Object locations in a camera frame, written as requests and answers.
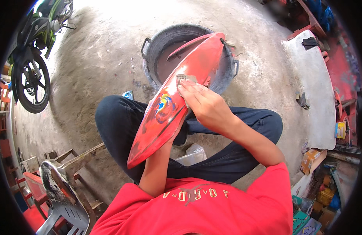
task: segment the dark blue jeans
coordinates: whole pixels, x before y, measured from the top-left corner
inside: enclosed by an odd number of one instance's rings
[[[140,181],[145,162],[129,170],[127,160],[146,107],[145,103],[122,96],[107,96],[100,102],[95,114],[96,126],[109,153],[136,183]],[[230,109],[244,123],[273,143],[277,143],[283,130],[281,117],[277,113],[267,109],[242,107],[230,107]],[[190,135],[194,133],[217,135],[199,123],[195,116],[187,116],[185,122]],[[167,177],[174,179],[195,177],[231,184],[257,165],[258,162],[246,149],[232,142],[207,160],[189,167],[169,159]]]

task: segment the person's right hand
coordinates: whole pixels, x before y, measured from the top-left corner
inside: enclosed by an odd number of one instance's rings
[[[236,124],[242,122],[220,95],[201,84],[195,84],[189,79],[182,80],[178,91],[193,110],[197,120],[211,131],[230,138]]]

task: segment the motorcycle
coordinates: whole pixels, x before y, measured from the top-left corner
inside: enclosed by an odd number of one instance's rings
[[[31,113],[45,109],[51,91],[48,69],[40,50],[47,47],[44,57],[48,59],[56,41],[55,34],[63,27],[76,29],[64,24],[72,11],[73,0],[45,0],[36,13],[32,9],[27,14],[14,35],[7,56],[12,64],[9,89],[15,101],[20,100]]]

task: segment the plastic bag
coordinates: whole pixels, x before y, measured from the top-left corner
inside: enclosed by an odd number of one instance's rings
[[[186,155],[177,158],[175,161],[184,166],[191,166],[207,159],[204,148],[199,144],[192,144],[187,150]]]

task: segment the kickstand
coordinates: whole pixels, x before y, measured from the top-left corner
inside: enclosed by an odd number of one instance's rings
[[[75,26],[75,24],[73,24],[73,23],[70,23],[70,24],[67,24],[67,26],[65,26],[64,24],[62,24],[62,27],[63,28],[67,28],[67,29],[76,29],[77,27]]]

